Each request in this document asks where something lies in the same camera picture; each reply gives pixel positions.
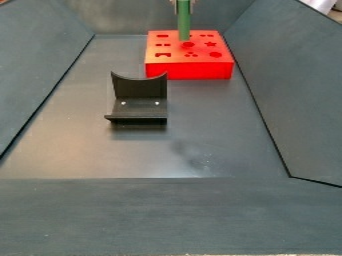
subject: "red shape sorter block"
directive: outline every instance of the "red shape sorter block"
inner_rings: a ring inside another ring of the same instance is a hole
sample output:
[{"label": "red shape sorter block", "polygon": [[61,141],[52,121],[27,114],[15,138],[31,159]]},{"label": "red shape sorter block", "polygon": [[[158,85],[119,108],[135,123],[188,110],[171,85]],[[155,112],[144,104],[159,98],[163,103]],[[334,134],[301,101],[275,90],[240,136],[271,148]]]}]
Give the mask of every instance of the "red shape sorter block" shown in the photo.
[{"label": "red shape sorter block", "polygon": [[192,30],[190,41],[178,31],[150,31],[146,49],[148,78],[167,72],[168,79],[230,79],[234,58],[215,30]]}]

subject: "gray surface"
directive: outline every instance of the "gray surface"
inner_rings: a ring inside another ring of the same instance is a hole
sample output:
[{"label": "gray surface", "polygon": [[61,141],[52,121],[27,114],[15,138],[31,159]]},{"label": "gray surface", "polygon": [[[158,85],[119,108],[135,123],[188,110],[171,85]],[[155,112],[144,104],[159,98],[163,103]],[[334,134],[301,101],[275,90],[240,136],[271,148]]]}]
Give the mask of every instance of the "gray surface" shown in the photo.
[{"label": "gray surface", "polygon": [[[147,34],[176,28],[168,0],[64,0],[96,34]],[[192,29],[223,32],[254,0],[200,0],[192,15]]]},{"label": "gray surface", "polygon": [[294,177],[342,185],[342,27],[299,2],[258,0],[226,39]]},{"label": "gray surface", "polygon": [[341,212],[287,178],[3,180],[0,254],[341,254]]},{"label": "gray surface", "polygon": [[0,165],[1,178],[286,177],[235,69],[168,81],[166,130],[115,130],[111,71],[143,77],[144,36],[96,37]]},{"label": "gray surface", "polygon": [[0,8],[0,155],[92,37],[57,0]]}]

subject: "star-shaped hole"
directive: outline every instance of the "star-shaped hole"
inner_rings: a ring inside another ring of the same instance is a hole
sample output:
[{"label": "star-shaped hole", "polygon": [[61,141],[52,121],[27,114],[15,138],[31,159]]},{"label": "star-shaped hole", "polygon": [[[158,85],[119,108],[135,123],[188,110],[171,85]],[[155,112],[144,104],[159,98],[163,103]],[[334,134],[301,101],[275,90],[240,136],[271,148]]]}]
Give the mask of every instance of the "star-shaped hole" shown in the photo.
[{"label": "star-shaped hole", "polygon": [[207,42],[206,45],[207,45],[208,47],[214,47],[214,46],[216,46],[216,43]]}]

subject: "green rod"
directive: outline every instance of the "green rod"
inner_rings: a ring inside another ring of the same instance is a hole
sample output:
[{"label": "green rod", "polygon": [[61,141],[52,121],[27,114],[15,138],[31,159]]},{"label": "green rod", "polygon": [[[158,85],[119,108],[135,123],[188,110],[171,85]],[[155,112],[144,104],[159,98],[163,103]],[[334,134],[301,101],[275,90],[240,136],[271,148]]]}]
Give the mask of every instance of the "green rod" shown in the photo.
[{"label": "green rod", "polygon": [[191,0],[178,0],[178,31],[179,40],[190,40],[190,1]]}]

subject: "black u-shaped bracket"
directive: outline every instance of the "black u-shaped bracket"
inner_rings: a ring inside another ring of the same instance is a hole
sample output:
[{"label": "black u-shaped bracket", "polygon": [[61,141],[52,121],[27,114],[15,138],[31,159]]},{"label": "black u-shaped bracket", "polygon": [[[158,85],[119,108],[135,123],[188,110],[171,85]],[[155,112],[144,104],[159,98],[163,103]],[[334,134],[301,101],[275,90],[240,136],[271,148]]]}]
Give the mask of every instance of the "black u-shaped bracket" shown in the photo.
[{"label": "black u-shaped bracket", "polygon": [[112,114],[116,124],[167,123],[167,74],[151,79],[130,79],[111,72],[115,91]]}]

